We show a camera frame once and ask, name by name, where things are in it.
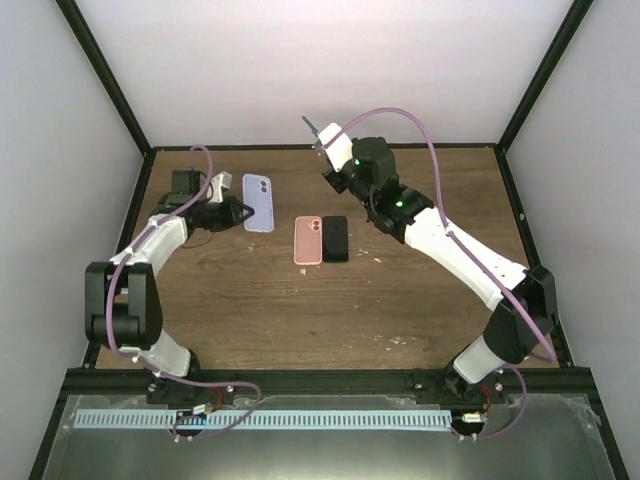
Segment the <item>lilac phone case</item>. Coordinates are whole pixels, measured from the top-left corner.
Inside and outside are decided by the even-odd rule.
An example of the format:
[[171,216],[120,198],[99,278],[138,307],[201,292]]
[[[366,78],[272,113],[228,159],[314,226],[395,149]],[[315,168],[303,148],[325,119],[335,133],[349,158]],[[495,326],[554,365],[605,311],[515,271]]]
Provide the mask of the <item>lilac phone case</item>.
[[263,175],[245,174],[242,178],[243,203],[254,213],[244,228],[254,233],[271,233],[275,227],[271,180]]

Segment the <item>pink phone case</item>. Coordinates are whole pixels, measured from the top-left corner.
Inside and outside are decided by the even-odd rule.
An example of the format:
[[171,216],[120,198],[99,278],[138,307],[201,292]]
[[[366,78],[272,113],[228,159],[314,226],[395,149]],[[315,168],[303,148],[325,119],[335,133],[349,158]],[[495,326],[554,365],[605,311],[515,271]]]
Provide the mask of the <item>pink phone case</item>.
[[316,266],[322,262],[322,219],[299,216],[294,222],[293,261],[300,266]]

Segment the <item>black smartphone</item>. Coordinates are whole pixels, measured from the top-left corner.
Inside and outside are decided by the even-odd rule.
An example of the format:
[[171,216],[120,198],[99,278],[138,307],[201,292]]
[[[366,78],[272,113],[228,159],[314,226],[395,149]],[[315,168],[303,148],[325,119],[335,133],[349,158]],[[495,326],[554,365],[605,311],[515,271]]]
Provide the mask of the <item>black smartphone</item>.
[[349,260],[348,221],[345,216],[322,218],[322,259],[324,263]]

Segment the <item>black phone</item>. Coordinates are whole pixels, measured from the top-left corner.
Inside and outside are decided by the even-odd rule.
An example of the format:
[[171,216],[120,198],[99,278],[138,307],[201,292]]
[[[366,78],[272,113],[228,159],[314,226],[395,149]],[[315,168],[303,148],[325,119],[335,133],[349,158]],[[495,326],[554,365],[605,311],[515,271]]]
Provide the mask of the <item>black phone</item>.
[[311,122],[311,120],[306,116],[306,115],[302,115],[301,116],[302,121],[305,123],[305,125],[309,128],[309,130],[311,131],[311,133],[315,136],[318,137],[319,135],[319,130],[318,128]]

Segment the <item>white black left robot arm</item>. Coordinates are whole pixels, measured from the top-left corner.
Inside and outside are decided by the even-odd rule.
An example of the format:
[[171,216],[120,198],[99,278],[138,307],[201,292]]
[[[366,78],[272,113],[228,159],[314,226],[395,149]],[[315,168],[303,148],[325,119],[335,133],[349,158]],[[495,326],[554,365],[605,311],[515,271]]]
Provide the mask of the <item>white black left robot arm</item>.
[[142,231],[106,262],[85,271],[85,334],[119,356],[142,362],[157,376],[169,376],[169,391],[181,403],[196,402],[204,379],[195,353],[164,329],[156,277],[172,254],[196,230],[213,234],[242,224],[254,209],[227,191],[232,175],[207,176],[175,170]]

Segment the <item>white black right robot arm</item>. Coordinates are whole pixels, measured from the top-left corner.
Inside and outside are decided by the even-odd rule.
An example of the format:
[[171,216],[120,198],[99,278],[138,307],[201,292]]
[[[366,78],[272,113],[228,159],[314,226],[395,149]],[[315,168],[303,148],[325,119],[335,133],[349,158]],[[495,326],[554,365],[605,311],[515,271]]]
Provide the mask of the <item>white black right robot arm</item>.
[[384,138],[326,134],[319,143],[331,166],[324,177],[336,192],[349,191],[379,231],[440,264],[490,311],[482,334],[444,369],[451,400],[468,402],[491,372],[521,363],[546,343],[558,323],[555,279],[548,269],[528,269],[501,256],[401,183]]

